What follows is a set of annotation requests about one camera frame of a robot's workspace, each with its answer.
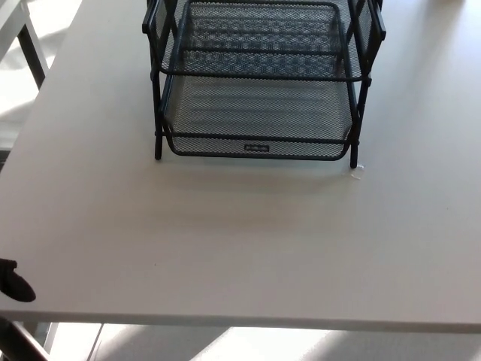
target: desk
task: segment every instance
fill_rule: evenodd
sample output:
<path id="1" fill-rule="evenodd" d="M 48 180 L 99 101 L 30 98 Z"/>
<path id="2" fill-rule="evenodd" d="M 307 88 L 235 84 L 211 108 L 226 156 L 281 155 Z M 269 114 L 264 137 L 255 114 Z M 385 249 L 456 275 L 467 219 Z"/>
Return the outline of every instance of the desk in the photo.
<path id="1" fill-rule="evenodd" d="M 481 332 L 481 7 L 387 2 L 348 159 L 153 158 L 145 2 L 84 0 L 0 176 L 15 320 Z"/>

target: metal rod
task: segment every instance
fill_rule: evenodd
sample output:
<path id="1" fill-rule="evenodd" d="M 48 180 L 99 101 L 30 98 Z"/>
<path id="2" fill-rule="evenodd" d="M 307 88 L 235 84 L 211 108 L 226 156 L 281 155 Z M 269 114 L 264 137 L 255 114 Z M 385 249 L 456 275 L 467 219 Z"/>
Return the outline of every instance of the metal rod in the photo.
<path id="1" fill-rule="evenodd" d="M 0 350 L 9 361 L 48 361 L 47 352 L 20 324 L 0 317 Z"/>
<path id="2" fill-rule="evenodd" d="M 18 34 L 18 41 L 20 42 L 20 46 L 22 47 L 22 51 L 25 55 L 27 64 L 29 65 L 33 78 L 35 79 L 37 88 L 40 89 L 42 83 L 45 80 L 45 73 L 41 61 L 38 58 L 38 54 L 33 44 L 32 37 L 30 36 L 27 25 L 24 25 L 22 27 L 22 30 L 20 30 L 20 33 Z"/>

